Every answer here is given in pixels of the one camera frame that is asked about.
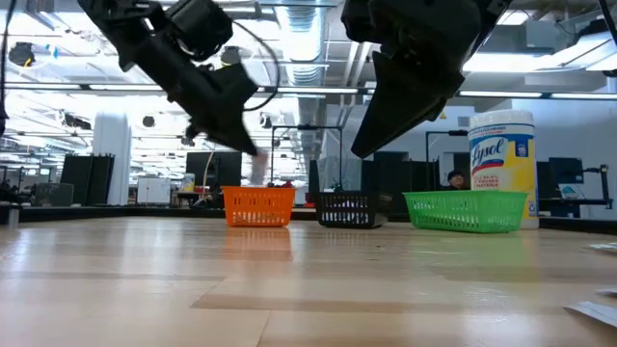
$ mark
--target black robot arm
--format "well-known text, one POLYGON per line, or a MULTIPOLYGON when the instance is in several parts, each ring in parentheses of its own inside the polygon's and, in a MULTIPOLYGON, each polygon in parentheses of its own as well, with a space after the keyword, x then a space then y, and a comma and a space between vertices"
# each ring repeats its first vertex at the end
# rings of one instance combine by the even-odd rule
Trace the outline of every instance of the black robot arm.
POLYGON ((364 158, 425 120, 435 120, 465 78, 463 64, 512 0, 347 0, 347 36, 381 44, 377 87, 352 146, 364 158))
POLYGON ((120 67, 139 66, 190 116, 186 136, 256 155, 242 122, 257 85, 242 64, 196 66, 233 35, 231 19, 212 0, 180 0, 166 11, 148 0, 78 0, 118 50, 120 67))

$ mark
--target lysol wipes container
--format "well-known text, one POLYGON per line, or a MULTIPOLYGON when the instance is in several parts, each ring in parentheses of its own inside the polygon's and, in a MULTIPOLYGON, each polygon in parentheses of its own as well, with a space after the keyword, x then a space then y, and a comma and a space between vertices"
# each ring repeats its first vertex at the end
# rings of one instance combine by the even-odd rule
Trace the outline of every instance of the lysol wipes container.
POLYGON ((522 228, 538 227, 533 115, 504 110, 471 117, 471 190, 525 192, 522 228))

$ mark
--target orange basket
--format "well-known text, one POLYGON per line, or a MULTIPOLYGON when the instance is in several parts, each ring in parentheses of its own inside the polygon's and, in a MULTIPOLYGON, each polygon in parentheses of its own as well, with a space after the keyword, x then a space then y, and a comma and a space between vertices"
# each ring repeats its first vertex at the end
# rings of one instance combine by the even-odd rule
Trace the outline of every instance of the orange basket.
POLYGON ((225 218, 231 227, 284 227, 295 194, 293 188, 223 187, 225 218))

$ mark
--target wooden table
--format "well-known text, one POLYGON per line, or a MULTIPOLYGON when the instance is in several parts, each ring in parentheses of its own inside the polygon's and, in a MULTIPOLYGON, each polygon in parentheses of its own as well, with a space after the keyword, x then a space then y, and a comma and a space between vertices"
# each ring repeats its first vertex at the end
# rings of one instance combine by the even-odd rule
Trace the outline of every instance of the wooden table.
POLYGON ((228 228, 121 218, 0 229, 0 346, 617 346, 566 312, 617 286, 617 237, 228 228))

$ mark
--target plastic basket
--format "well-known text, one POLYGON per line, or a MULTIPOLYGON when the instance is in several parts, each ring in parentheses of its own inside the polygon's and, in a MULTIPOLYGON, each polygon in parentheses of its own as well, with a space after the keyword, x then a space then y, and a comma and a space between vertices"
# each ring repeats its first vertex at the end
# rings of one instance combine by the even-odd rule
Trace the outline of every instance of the plastic basket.
POLYGON ((231 227, 284 227, 295 193, 293 188, 223 187, 225 218, 231 227))
POLYGON ((518 230, 527 193, 499 191, 403 193, 414 227, 470 231, 518 230))
POLYGON ((373 228, 388 221, 392 196, 339 192, 317 195, 317 219, 323 227, 373 228))

